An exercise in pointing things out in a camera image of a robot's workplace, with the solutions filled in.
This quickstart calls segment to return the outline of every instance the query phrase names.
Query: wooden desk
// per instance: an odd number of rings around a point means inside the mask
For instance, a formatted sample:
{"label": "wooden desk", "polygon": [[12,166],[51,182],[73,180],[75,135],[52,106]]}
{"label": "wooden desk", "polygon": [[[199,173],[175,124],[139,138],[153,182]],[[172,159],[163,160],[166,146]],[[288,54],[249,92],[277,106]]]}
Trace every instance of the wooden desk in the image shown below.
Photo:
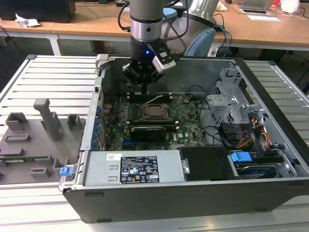
{"label": "wooden desk", "polygon": [[[307,9],[306,16],[309,16],[309,3],[302,3],[301,6]],[[227,4],[227,7],[241,13],[233,4]],[[296,16],[286,16],[279,9],[275,9],[280,23],[252,21],[246,14],[238,14],[233,9],[228,9],[227,12],[215,12],[224,16],[225,28],[233,37],[232,46],[309,51],[309,19],[302,17],[302,9]],[[115,5],[76,3],[76,14],[67,24],[42,22],[41,27],[28,29],[20,27],[14,21],[0,21],[0,25],[11,36],[47,38],[50,40],[54,55],[61,55],[59,39],[130,41],[130,33],[118,27],[119,11],[120,7]],[[122,18],[122,25],[128,26],[129,13],[123,12]],[[222,24],[219,15],[215,18]],[[221,46],[223,40],[223,33],[218,32],[212,47]]]}
{"label": "wooden desk", "polygon": [[[100,36],[130,37],[130,33],[122,31],[117,22],[120,7],[92,6],[85,3],[76,3],[76,12],[70,23],[55,23],[51,32],[53,34],[77,34]],[[121,24],[130,25],[130,13],[123,12]]]}
{"label": "wooden desk", "polygon": [[[309,4],[302,3],[306,8],[305,16],[309,16]],[[225,28],[232,34],[232,45],[238,47],[273,48],[298,50],[309,48],[309,19],[302,16],[303,9],[296,16],[290,16],[272,7],[272,15],[281,22],[253,21],[247,14],[242,14],[234,4],[228,4],[227,12],[220,12],[225,20]],[[217,23],[222,25],[220,15],[215,16]],[[224,40],[223,33],[217,33],[215,42]]]}

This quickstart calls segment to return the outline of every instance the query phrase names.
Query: warning label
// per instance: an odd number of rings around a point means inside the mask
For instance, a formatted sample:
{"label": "warning label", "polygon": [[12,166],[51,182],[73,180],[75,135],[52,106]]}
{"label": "warning label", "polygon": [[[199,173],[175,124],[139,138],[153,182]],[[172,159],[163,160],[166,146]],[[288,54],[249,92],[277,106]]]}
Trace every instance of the warning label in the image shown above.
{"label": "warning label", "polygon": [[156,156],[121,157],[120,182],[122,184],[160,182]]}

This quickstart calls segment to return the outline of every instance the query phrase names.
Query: green circuit board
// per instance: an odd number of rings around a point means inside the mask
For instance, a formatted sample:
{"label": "green circuit board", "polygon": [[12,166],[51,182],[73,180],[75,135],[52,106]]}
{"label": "green circuit board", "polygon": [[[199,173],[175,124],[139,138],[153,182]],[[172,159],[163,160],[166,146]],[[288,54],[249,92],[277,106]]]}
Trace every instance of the green circuit board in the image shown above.
{"label": "green circuit board", "polygon": [[202,129],[196,120],[198,105],[196,101],[183,103],[184,95],[173,95],[173,100],[168,104],[169,117],[179,121],[179,129],[168,131],[166,139],[157,143],[136,143],[130,140],[127,119],[132,118],[132,108],[139,109],[142,104],[129,104],[125,98],[112,99],[109,106],[107,128],[110,131],[110,144],[108,150],[176,150],[181,146],[205,146],[207,140],[202,134]]}

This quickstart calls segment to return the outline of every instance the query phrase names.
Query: blue drive latch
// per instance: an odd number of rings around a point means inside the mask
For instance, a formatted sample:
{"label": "blue drive latch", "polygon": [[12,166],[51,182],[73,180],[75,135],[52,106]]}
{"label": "blue drive latch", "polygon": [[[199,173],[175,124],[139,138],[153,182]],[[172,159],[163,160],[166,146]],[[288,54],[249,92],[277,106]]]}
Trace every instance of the blue drive latch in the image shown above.
{"label": "blue drive latch", "polygon": [[62,167],[60,169],[60,176],[73,176],[73,167]]}
{"label": "blue drive latch", "polygon": [[231,154],[233,162],[251,162],[252,158],[249,152],[245,151],[235,151]]}

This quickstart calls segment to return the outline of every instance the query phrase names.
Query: blue cable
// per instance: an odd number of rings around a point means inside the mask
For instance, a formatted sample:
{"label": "blue cable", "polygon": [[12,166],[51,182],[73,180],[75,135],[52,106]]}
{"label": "blue cable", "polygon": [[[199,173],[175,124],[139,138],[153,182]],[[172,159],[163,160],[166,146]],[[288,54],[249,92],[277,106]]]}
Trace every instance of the blue cable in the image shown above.
{"label": "blue cable", "polygon": [[230,47],[230,40],[229,40],[229,37],[228,37],[228,33],[223,29],[223,27],[221,27],[219,24],[217,24],[217,26],[223,31],[223,33],[227,36],[227,47],[226,47],[226,51],[225,51],[225,53],[224,53],[224,55],[223,55],[223,57],[225,57],[226,56],[226,54],[227,54],[227,51],[228,51],[228,49],[229,49],[229,47]]}

